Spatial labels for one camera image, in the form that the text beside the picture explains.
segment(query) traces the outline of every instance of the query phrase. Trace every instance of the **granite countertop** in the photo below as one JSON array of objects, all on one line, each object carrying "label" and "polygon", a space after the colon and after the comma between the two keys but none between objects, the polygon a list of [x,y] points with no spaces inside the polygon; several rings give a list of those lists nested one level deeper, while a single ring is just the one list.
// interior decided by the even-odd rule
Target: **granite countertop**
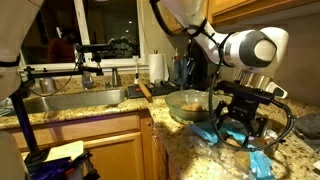
[{"label": "granite countertop", "polygon": [[[170,159],[173,160],[181,179],[234,179],[234,176],[226,170],[221,161],[212,158],[213,156],[209,156],[206,150],[195,147],[189,142],[188,124],[179,123],[171,117],[164,97],[153,97],[153,103],[148,103],[145,98],[138,98],[128,99],[117,106],[96,106],[36,113],[30,114],[29,119],[32,125],[39,125],[149,109],[159,137],[163,141]],[[293,100],[286,100],[285,103],[298,116],[320,112],[317,107]],[[285,117],[283,112],[272,106],[262,106],[259,112],[268,114],[271,118],[279,119],[280,117],[280,122]],[[0,117],[0,129],[18,127],[19,123],[15,116]],[[277,179],[320,179],[320,176],[313,172],[314,167],[312,166],[317,159],[318,157],[313,154],[313,150],[291,132],[285,138],[285,142],[279,143],[278,150],[272,157],[272,170]]]}]

